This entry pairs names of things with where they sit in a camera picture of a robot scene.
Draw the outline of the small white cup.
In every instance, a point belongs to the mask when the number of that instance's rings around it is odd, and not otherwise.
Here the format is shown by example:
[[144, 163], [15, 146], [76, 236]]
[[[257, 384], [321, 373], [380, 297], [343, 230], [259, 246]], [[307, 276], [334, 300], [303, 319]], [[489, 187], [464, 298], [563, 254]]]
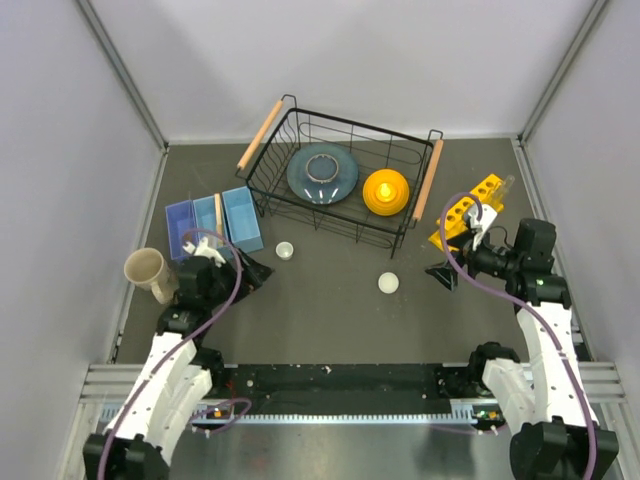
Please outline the small white cup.
[[275, 253], [283, 261], [291, 260], [294, 255], [294, 246], [287, 241], [279, 242], [275, 247]]

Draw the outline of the white round lid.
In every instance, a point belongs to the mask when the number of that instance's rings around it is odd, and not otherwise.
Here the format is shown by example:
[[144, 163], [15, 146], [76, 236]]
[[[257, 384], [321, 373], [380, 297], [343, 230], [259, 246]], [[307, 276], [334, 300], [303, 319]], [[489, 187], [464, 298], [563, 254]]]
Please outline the white round lid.
[[393, 272], [384, 272], [378, 278], [378, 288], [382, 293], [393, 294], [399, 288], [399, 278]]

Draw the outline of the wooden test tube clamp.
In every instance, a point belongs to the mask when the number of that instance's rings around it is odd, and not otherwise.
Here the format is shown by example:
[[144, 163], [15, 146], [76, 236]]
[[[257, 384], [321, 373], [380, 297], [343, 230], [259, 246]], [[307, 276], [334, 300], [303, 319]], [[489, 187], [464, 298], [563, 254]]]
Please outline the wooden test tube clamp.
[[215, 206], [215, 228], [216, 233], [223, 238], [224, 237], [224, 215], [222, 209], [222, 199], [220, 193], [214, 194], [214, 206]]

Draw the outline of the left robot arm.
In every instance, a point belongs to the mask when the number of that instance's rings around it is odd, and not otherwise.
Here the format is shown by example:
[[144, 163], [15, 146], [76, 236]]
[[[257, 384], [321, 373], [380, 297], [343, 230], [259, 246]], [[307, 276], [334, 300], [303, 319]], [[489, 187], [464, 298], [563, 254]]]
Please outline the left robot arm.
[[89, 479], [168, 478], [178, 440], [194, 420], [197, 404], [226, 387], [222, 355], [205, 347], [204, 337], [231, 305], [274, 273], [237, 247], [230, 259], [211, 247], [187, 248], [187, 256], [167, 274], [160, 272], [161, 263], [125, 266], [131, 281], [156, 275], [149, 285], [166, 308], [124, 404], [83, 446]]

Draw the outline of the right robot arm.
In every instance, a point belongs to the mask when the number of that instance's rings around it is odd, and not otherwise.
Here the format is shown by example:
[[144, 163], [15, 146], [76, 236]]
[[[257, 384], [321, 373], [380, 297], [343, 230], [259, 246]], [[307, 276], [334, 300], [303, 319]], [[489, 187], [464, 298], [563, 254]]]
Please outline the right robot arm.
[[493, 211], [469, 217], [465, 232], [448, 240], [449, 258], [427, 269], [449, 290], [478, 274], [504, 281], [496, 296], [513, 304], [530, 366], [487, 342], [472, 353], [467, 384], [492, 394], [511, 433], [512, 474], [517, 479], [601, 479], [619, 453], [615, 432], [600, 427], [572, 340], [572, 300], [567, 281], [554, 274], [553, 224], [525, 218], [510, 247], [491, 243]]

